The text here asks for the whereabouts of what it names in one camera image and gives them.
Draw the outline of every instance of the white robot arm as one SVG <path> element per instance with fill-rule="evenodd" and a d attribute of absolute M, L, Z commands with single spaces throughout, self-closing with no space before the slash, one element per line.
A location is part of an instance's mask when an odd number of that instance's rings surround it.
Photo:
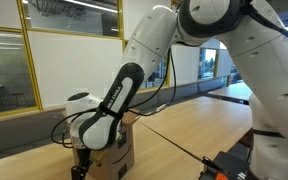
<path fill-rule="evenodd" d="M 183 0 L 179 12 L 163 6 L 148 12 L 125 49 L 106 97 L 80 94 L 68 100 L 68 115 L 98 106 L 93 114 L 68 120 L 74 147 L 100 150 L 114 143 L 123 113 L 172 44 L 201 45 L 217 38 L 255 94 L 250 101 L 256 133 L 251 172 L 259 179 L 288 179 L 288 38 L 258 23 L 260 16 L 246 15 L 255 8 L 284 28 L 265 0 L 253 0 L 252 6 L 249 1 Z M 76 109 L 77 104 L 84 105 Z"/>

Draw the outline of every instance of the cardboard box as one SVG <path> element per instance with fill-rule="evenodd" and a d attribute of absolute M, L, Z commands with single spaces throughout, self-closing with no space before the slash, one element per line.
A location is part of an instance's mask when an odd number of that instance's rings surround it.
<path fill-rule="evenodd" d="M 133 129 L 136 115 L 125 113 L 122 119 L 122 131 L 119 140 L 107 150 L 92 151 L 91 165 L 86 179 L 96 180 L 119 180 L 134 165 L 134 148 L 133 148 Z M 78 164 L 78 158 L 75 149 L 73 149 L 75 164 Z"/>
<path fill-rule="evenodd" d="M 100 164 L 92 164 L 88 174 L 94 179 L 119 180 L 134 165 L 132 126 L 125 128 L 123 136 L 107 150 Z"/>

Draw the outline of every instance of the glass wall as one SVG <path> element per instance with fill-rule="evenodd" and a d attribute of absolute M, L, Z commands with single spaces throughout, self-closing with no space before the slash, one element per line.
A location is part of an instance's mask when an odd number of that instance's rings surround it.
<path fill-rule="evenodd" d="M 23 0 L 28 27 L 118 37 L 117 0 Z"/>
<path fill-rule="evenodd" d="M 216 49 L 207 49 L 207 48 L 200 49 L 198 79 L 209 79 L 214 77 L 216 60 L 217 60 Z"/>
<path fill-rule="evenodd" d="M 23 37 L 0 31 L 0 112 L 36 106 Z"/>

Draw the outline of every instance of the cable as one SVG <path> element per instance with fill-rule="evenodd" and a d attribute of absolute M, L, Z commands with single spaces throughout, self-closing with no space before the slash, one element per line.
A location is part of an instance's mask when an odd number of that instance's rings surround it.
<path fill-rule="evenodd" d="M 60 121 L 53 127 L 53 129 L 52 129 L 52 131 L 51 131 L 51 140 L 52 140 L 54 143 L 56 143 L 56 144 L 62 144 L 64 147 L 66 147 L 66 145 L 68 145 L 68 144 L 72 144 L 72 143 L 65 143 L 65 142 L 63 141 L 64 136 L 65 136 L 66 131 L 67 131 L 67 127 L 69 126 L 69 124 L 68 124 L 68 125 L 65 127 L 65 129 L 63 130 L 63 133 L 62 133 L 62 142 L 57 141 L 57 140 L 54 139 L 54 132 L 55 132 L 55 130 L 58 128 L 58 126 L 59 126 L 60 124 L 62 124 L 65 120 L 67 120 L 67 119 L 69 119 L 69 118 L 71 118 L 71 117 L 74 117 L 74 118 L 73 118 L 73 120 L 72 120 L 70 123 L 74 122 L 79 116 L 81 116 L 81 115 L 83 115 L 83 114 L 85 114 L 85 113 L 95 112 L 96 110 L 97 110 L 96 108 L 92 108 L 92 109 L 88 109 L 88 110 L 85 110 L 85 111 L 81 111 L 81 112 L 77 112 L 77 113 L 71 114 L 71 115 L 63 118 L 62 120 L 60 120 Z"/>
<path fill-rule="evenodd" d="M 168 56 L 170 56 L 170 54 L 171 54 L 171 48 L 168 50 Z M 160 86 L 157 88 L 157 90 L 156 90 L 148 99 L 146 99 L 146 100 L 144 100 L 144 101 L 142 101 L 142 102 L 140 102 L 140 103 L 138 103 L 138 104 L 129 106 L 129 107 L 128 107 L 128 111 L 129 111 L 129 109 L 131 109 L 131 108 L 134 108 L 134 107 L 137 107 L 137 106 L 140 106 L 140 105 L 142 105 L 142 104 L 147 103 L 149 100 L 151 100 L 151 99 L 160 91 L 160 89 L 163 87 L 163 85 L 164 85 L 164 83 L 165 83 L 165 81 L 166 81 L 166 77 L 167 77 L 167 75 L 168 75 L 168 67 L 169 67 L 169 59 L 167 60 L 167 64 L 166 64 L 165 77 L 164 77 L 162 83 L 160 84 Z"/>
<path fill-rule="evenodd" d="M 248 14 L 251 18 L 262 24 L 263 26 L 278 31 L 284 36 L 288 37 L 288 31 L 286 29 L 280 28 L 271 21 L 267 20 L 265 17 L 259 14 L 258 11 L 251 4 L 249 4 L 248 8 L 245 9 L 244 14 Z"/>
<path fill-rule="evenodd" d="M 179 9 L 180 9 L 180 7 L 181 7 L 181 5 L 182 5 L 182 2 L 183 2 L 183 1 L 180 2 L 180 4 L 177 6 L 176 10 L 179 10 Z"/>
<path fill-rule="evenodd" d="M 173 55 L 172 55 L 172 50 L 171 50 L 171 48 L 169 49 L 168 54 L 169 54 L 169 57 L 170 57 L 170 59 L 171 59 L 172 69 L 173 69 L 173 77 L 174 77 L 174 89 L 173 89 L 173 95 L 172 95 L 171 100 L 170 100 L 169 102 L 167 102 L 167 103 L 165 103 L 165 104 L 162 104 L 161 106 L 157 107 L 155 111 L 151 111 L 151 112 L 149 112 L 149 113 L 147 113 L 147 114 L 138 113 L 138 112 L 135 112 L 135 111 L 130 110 L 130 109 L 128 109 L 128 111 L 130 111 L 130 112 L 132 112 L 132 113 L 134 113 L 134 114 L 136 114 L 136 115 L 139 115 L 139 116 L 146 116 L 146 117 L 147 117 L 147 116 L 152 116 L 152 115 L 154 115 L 154 114 L 156 114 L 156 113 L 159 113 L 159 112 L 163 111 L 169 104 L 171 104 L 171 103 L 173 102 L 173 100 L 174 100 L 174 98 L 175 98 L 175 94 L 176 94 L 176 73 L 175 73 L 175 66 L 174 66 L 174 60 L 173 60 Z M 155 93 L 154 93 L 150 98 L 154 97 L 154 96 L 157 94 L 157 92 L 159 91 L 159 89 L 156 90 Z"/>

